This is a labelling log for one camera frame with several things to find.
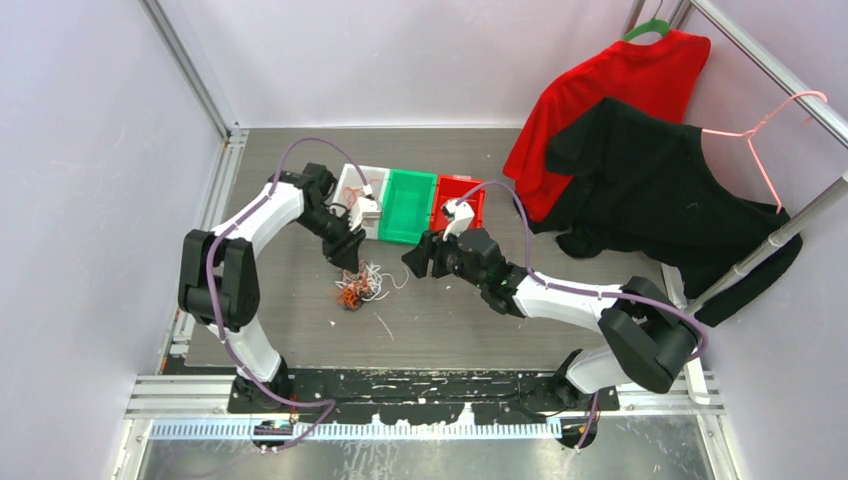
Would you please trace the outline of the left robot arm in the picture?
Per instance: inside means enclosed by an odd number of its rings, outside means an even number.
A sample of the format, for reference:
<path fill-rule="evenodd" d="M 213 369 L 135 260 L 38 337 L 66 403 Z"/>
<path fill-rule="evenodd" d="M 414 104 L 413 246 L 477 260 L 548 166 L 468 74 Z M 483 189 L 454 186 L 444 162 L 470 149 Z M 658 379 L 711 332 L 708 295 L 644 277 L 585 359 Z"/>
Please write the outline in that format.
<path fill-rule="evenodd" d="M 286 361 L 258 317 L 257 259 L 263 248 L 295 223 L 321 239 L 331 265 L 350 272 L 359 267 L 364 224 L 381 207 L 370 186 L 350 207 L 330 203 L 336 184 L 315 163 L 300 173 L 277 172 L 235 216 L 211 230 L 194 229 L 183 240 L 178 307 L 215 334 L 236 365 L 233 412 L 277 413 L 295 403 Z"/>

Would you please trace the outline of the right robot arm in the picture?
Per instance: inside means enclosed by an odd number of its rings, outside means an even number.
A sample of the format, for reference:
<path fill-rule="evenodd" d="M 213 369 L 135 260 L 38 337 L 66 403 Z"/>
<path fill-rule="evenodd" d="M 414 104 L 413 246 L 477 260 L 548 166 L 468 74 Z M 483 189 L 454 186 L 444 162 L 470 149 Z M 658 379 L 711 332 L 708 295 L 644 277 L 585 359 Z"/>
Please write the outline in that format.
<path fill-rule="evenodd" d="M 499 314 L 557 320 L 600 335 L 604 346 L 578 349 L 560 367 L 555 396 L 567 410 L 627 383 L 668 392 L 704 338 L 645 278 L 598 286 L 544 276 L 508 261 L 482 228 L 448 236 L 426 231 L 402 261 L 417 278 L 466 281 Z"/>

